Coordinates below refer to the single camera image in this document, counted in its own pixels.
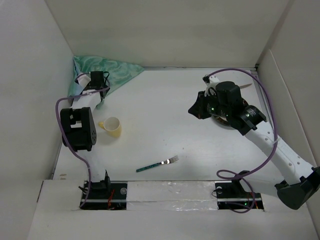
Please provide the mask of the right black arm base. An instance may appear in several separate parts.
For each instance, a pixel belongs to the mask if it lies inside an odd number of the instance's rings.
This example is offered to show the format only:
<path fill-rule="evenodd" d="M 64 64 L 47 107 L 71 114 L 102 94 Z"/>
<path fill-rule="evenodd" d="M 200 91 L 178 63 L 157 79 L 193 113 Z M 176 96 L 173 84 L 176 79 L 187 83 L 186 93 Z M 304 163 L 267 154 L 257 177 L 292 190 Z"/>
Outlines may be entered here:
<path fill-rule="evenodd" d="M 244 214 L 250 210 L 264 210 L 262 196 L 253 192 L 253 188 L 246 179 L 241 178 L 248 173 L 243 170 L 236 173 L 231 170 L 219 170 L 218 173 L 232 174 L 231 177 L 223 177 L 221 181 L 215 181 L 215 189 L 211 196 L 216 198 L 219 210 L 230 210 L 234 213 Z"/>

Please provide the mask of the green patterned cloth placemat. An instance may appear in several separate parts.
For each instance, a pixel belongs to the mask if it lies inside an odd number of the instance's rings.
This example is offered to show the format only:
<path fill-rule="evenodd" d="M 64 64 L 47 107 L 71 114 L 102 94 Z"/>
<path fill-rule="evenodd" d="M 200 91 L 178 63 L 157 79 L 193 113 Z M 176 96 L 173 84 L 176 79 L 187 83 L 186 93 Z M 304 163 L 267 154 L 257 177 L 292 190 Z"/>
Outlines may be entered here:
<path fill-rule="evenodd" d="M 145 70 L 137 64 L 110 60 L 100 56 L 78 55 L 73 57 L 73 62 L 73 80 L 69 85 L 68 97 L 79 95 L 82 92 L 83 88 L 75 82 L 76 77 L 80 74 L 94 71 L 106 72 L 104 76 L 110 83 L 110 90 L 107 94 L 110 95 Z"/>

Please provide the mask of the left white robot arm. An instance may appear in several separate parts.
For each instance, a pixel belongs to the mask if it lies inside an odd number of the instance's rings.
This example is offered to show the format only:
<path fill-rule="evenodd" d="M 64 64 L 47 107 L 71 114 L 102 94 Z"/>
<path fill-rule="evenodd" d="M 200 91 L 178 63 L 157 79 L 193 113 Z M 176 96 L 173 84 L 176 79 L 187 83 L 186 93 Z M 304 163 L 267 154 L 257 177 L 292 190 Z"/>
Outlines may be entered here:
<path fill-rule="evenodd" d="M 56 110 L 63 144 L 87 167 L 88 180 L 80 189 L 84 194 L 95 192 L 103 199 L 112 189 L 108 173 L 93 150 L 98 138 L 93 111 L 110 90 L 109 76 L 107 71 L 79 74 L 74 81 L 77 95 L 65 98 L 72 101 L 71 107 Z"/>

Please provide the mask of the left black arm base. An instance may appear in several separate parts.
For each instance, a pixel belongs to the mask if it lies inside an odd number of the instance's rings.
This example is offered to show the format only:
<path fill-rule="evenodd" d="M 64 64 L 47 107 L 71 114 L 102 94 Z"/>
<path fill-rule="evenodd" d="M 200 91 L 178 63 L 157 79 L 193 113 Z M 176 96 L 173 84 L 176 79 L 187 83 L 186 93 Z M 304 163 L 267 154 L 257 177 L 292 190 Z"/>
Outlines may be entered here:
<path fill-rule="evenodd" d="M 86 192 L 88 183 L 80 187 L 82 196 L 80 200 L 81 210 L 108 210 L 120 211 L 127 209 L 128 183 L 125 181 L 111 181 L 106 185 L 103 181 L 92 182 L 87 200 Z"/>

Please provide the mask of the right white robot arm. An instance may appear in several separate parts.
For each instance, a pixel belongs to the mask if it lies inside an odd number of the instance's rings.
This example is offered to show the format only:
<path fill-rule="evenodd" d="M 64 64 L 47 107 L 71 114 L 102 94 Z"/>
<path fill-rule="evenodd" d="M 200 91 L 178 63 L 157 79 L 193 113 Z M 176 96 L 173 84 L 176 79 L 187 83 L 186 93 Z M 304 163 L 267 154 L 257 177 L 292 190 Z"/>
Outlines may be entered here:
<path fill-rule="evenodd" d="M 231 184 L 237 197 L 248 192 L 277 197 L 292 210 L 298 210 L 320 188 L 320 169 L 303 160 L 283 139 L 275 133 L 272 124 L 255 106 L 249 105 L 241 95 L 241 89 L 232 81 L 210 83 L 197 94 L 188 113 L 200 120 L 220 117 L 229 126 L 254 143 L 281 173 L 274 176 L 258 176 L 243 170 L 240 179 Z"/>

